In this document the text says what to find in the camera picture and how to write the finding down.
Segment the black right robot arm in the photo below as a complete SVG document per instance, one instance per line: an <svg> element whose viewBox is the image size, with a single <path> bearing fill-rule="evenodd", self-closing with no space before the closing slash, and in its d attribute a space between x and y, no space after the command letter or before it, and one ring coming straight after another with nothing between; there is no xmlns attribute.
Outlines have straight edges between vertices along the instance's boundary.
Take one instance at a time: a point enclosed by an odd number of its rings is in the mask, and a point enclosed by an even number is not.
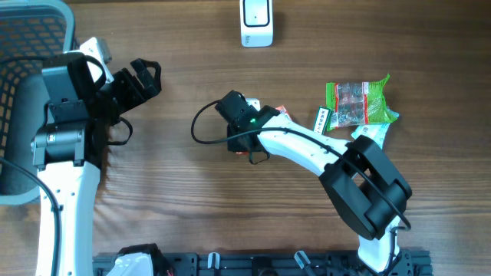
<svg viewBox="0 0 491 276"><path fill-rule="evenodd" d="M397 233L410 229L404 212L412 190L372 139L321 135L273 107L256 109L235 90L215 108L228 123L229 139L314 173L342 221L358 235L359 259L371 271L389 274L400 252Z"/></svg>

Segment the red tissue packet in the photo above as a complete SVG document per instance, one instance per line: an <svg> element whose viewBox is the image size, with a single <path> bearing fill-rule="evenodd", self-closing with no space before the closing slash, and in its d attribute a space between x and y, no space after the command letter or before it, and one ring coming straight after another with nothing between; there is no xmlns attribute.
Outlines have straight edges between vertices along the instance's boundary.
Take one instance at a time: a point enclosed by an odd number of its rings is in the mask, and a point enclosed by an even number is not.
<svg viewBox="0 0 491 276"><path fill-rule="evenodd" d="M278 110L281 114L284 114L289 120L292 120L292 117L283 105L276 107L276 110Z"/></svg>

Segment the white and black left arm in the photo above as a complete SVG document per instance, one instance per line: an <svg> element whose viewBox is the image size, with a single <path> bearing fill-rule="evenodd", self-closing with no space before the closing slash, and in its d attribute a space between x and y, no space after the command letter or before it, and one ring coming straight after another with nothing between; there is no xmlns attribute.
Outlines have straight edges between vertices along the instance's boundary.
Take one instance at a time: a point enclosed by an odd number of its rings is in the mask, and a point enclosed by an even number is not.
<svg viewBox="0 0 491 276"><path fill-rule="evenodd" d="M113 145L108 129L128 124L123 113L161 91L158 62L138 58L130 65L132 71L110 75L102 61L76 51L43 62L44 115L53 120L31 143L41 195L38 275L93 272L94 201L104 151Z"/></svg>

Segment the teal white tissue pack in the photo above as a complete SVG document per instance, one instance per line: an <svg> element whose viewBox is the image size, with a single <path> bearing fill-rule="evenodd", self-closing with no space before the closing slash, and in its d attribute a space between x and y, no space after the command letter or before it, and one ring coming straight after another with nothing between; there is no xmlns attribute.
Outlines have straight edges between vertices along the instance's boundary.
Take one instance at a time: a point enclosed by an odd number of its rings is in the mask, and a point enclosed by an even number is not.
<svg viewBox="0 0 491 276"><path fill-rule="evenodd" d="M353 139L357 139L359 136L366 136L382 149L389 126L389 123L358 126L351 136Z"/></svg>

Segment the green snack bag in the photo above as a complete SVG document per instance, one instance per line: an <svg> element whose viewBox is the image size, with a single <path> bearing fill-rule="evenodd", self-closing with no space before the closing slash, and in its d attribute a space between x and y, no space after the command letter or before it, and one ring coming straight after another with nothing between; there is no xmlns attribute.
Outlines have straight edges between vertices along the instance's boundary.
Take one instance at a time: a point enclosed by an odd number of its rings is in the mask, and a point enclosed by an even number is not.
<svg viewBox="0 0 491 276"><path fill-rule="evenodd" d="M389 109L382 80L336 83L325 85L325 106L331 111L327 131L342 127L393 123L397 116Z"/></svg>

